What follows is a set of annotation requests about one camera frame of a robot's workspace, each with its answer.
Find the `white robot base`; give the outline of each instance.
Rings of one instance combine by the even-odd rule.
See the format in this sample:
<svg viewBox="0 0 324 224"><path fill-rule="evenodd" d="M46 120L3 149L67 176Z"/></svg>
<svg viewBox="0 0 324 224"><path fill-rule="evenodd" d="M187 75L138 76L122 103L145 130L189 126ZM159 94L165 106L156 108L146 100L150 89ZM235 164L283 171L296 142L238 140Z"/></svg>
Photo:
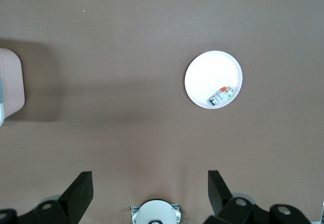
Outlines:
<svg viewBox="0 0 324 224"><path fill-rule="evenodd" d="M163 200L150 200L140 207L131 206L133 224L179 224L181 219L178 204Z"/></svg>

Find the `white container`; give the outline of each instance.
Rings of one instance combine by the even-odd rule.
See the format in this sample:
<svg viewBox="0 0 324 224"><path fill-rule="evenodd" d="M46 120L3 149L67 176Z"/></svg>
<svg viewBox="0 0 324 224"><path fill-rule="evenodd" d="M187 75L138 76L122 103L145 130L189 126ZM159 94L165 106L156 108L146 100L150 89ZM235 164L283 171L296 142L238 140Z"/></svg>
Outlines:
<svg viewBox="0 0 324 224"><path fill-rule="evenodd" d="M0 48L0 126L4 119L19 111L25 103L21 62L18 56Z"/></svg>

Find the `black bracket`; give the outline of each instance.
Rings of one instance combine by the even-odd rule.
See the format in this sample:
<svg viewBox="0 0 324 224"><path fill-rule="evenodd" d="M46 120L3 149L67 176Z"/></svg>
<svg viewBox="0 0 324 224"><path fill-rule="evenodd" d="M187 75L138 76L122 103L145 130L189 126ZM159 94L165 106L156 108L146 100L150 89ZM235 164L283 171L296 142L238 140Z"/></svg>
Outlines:
<svg viewBox="0 0 324 224"><path fill-rule="evenodd" d="M58 200L44 201L22 216L0 210L0 224L77 224L92 198L92 173L82 172Z"/></svg>
<svg viewBox="0 0 324 224"><path fill-rule="evenodd" d="M277 204L268 212L245 198L234 198L219 171L208 172L208 196L215 216L204 224L310 224L293 206Z"/></svg>

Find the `beige tabletop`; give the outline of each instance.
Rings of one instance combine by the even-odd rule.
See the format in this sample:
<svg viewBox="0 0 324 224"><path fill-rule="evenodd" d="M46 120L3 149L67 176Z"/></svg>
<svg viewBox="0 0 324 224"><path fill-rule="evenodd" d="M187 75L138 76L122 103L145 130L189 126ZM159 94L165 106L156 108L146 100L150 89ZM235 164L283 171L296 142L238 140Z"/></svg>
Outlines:
<svg viewBox="0 0 324 224"><path fill-rule="evenodd" d="M218 169L261 208L319 220L323 44L324 0L0 0L0 47L20 57L26 94L0 128L0 209L24 214L92 170L81 224L129 224L152 198L198 224ZM210 50L243 72L216 110L184 89Z"/></svg>

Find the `white plate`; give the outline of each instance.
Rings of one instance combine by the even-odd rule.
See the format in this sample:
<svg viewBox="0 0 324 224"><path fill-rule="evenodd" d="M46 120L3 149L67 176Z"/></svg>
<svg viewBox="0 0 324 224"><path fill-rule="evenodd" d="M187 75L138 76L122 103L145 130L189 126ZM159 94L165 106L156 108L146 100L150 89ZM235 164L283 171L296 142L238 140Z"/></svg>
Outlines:
<svg viewBox="0 0 324 224"><path fill-rule="evenodd" d="M225 52L209 51L196 57L189 65L184 79L190 99L198 106L216 109L229 104L242 86L242 70L235 58ZM224 86L235 88L230 100L213 106L209 98Z"/></svg>

